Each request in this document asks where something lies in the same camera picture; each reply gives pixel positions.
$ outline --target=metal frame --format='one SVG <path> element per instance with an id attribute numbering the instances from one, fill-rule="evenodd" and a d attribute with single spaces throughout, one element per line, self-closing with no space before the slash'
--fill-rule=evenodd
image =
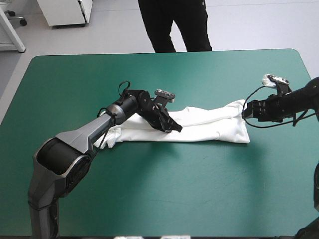
<path id="1" fill-rule="evenodd" d="M 25 52 L 25 46 L 22 43 L 20 37 L 12 27 L 9 19 L 5 15 L 4 11 L 0 7 L 0 25 L 4 28 L 8 37 L 12 41 L 12 43 L 0 43 L 0 50 L 17 50 L 18 52 Z"/>

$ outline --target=person's leg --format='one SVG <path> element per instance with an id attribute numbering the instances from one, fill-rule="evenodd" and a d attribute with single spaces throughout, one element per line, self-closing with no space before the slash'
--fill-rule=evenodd
<path id="1" fill-rule="evenodd" d="M 205 0 L 171 0 L 172 16 L 176 22 L 187 51 L 211 51 L 207 35 Z"/>
<path id="2" fill-rule="evenodd" d="M 139 0 L 145 29 L 155 52 L 176 52 L 169 35 L 173 19 L 159 1 Z"/>

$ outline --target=caster wheel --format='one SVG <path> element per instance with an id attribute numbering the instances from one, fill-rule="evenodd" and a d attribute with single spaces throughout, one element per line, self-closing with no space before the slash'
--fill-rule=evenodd
<path id="1" fill-rule="evenodd" d="M 15 16 L 15 12 L 14 11 L 9 11 L 8 14 L 9 14 L 9 16 Z"/>
<path id="2" fill-rule="evenodd" d="M 26 26 L 27 25 L 26 20 L 25 19 L 20 20 L 20 25 Z"/>

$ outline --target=white cabinet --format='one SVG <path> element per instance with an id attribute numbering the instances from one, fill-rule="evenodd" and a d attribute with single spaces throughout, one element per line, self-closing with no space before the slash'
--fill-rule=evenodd
<path id="1" fill-rule="evenodd" d="M 90 21 L 92 0 L 37 0 L 49 26 Z"/>

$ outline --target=white cloth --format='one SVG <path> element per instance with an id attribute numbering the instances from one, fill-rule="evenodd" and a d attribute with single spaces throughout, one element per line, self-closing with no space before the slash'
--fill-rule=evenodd
<path id="1" fill-rule="evenodd" d="M 181 132 L 165 133 L 153 129 L 146 120 L 134 114 L 121 125 L 110 128 L 101 149 L 106 144 L 112 148 L 115 143 L 123 141 L 177 141 L 196 142 L 221 140 L 234 143 L 249 143 L 245 122 L 241 118 L 244 100 L 234 101 L 225 107 L 204 110 L 186 107 L 182 111 L 168 112 L 181 126 Z M 98 147 L 103 136 L 94 145 Z"/>

